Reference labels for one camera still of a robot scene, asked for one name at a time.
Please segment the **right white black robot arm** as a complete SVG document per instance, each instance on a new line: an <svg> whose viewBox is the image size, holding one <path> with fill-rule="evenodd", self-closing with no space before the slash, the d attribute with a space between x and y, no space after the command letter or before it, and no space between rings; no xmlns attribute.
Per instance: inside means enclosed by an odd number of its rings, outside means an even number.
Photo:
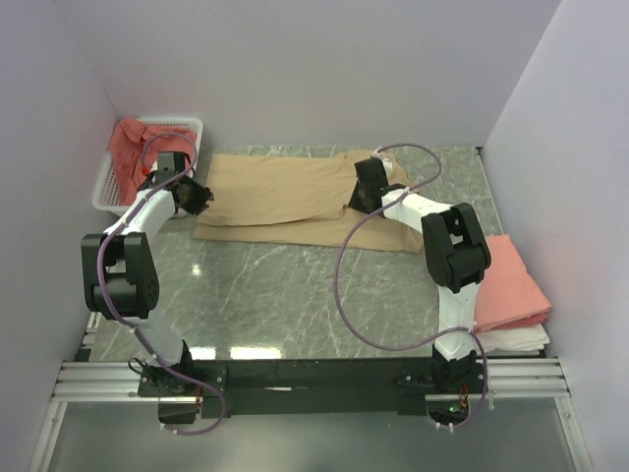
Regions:
<svg viewBox="0 0 629 472"><path fill-rule="evenodd" d="M459 360L475 349L476 300L491 264L486 238L474 208L422 197L401 184L388 182L389 164L370 157L355 164L357 183L350 208L397 221L419 232L432 281L438 287L438 331L434 348L441 362L431 368L436 388L452 392L466 379Z"/></svg>

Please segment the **beige t shirt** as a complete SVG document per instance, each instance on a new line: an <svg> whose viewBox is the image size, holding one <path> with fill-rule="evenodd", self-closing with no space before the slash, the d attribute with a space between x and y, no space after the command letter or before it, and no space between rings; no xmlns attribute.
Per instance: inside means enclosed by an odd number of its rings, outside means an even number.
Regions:
<svg viewBox="0 0 629 472"><path fill-rule="evenodd" d="M418 253L423 238L382 216L350 208L355 164L349 150L331 157L213 156L206 185L213 202L197 219L200 240L298 244Z"/></svg>

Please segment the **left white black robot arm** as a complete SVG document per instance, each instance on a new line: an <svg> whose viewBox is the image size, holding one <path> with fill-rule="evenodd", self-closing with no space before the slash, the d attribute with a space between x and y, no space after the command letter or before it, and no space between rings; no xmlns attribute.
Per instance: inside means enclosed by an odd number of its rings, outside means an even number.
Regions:
<svg viewBox="0 0 629 472"><path fill-rule="evenodd" d="M162 371L161 382L176 395L194 388L197 372L186 341L157 310L160 285L150 241L176 213L199 215L213 200L192 177L195 165L194 154L161 151L118 221L81 243L87 307L126 327L147 365Z"/></svg>

